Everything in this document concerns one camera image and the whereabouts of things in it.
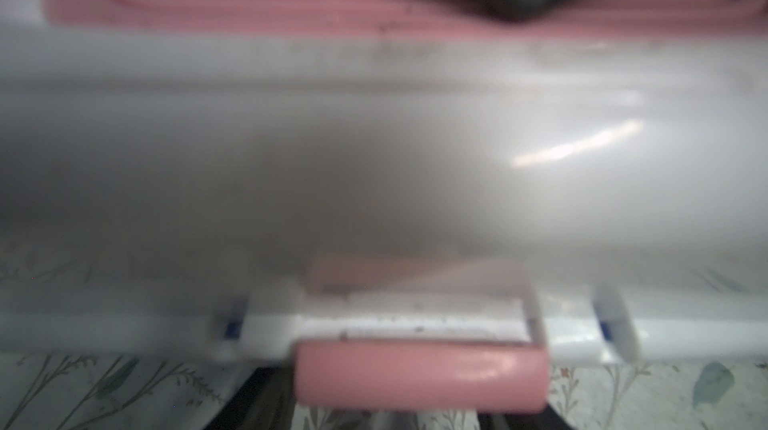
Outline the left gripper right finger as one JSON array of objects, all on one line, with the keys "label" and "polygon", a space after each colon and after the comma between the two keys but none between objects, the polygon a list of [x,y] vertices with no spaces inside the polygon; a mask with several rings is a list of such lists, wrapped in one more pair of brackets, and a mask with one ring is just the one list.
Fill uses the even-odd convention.
[{"label": "left gripper right finger", "polygon": [[537,414],[480,413],[480,430],[573,430],[551,406]]}]

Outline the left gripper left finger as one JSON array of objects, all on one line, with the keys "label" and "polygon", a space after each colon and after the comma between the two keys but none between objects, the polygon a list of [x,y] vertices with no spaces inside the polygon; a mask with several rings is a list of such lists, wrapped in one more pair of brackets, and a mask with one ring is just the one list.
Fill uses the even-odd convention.
[{"label": "left gripper left finger", "polygon": [[205,430],[290,429],[296,406],[292,367],[256,369]]}]

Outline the white blue tool box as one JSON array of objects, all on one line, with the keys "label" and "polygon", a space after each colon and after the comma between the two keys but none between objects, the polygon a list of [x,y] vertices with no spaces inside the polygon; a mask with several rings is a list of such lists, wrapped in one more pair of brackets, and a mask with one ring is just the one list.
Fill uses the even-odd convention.
[{"label": "white blue tool box", "polygon": [[1,0],[1,225],[155,275],[10,284],[5,353],[767,355],[765,36],[194,36],[28,2]]}]

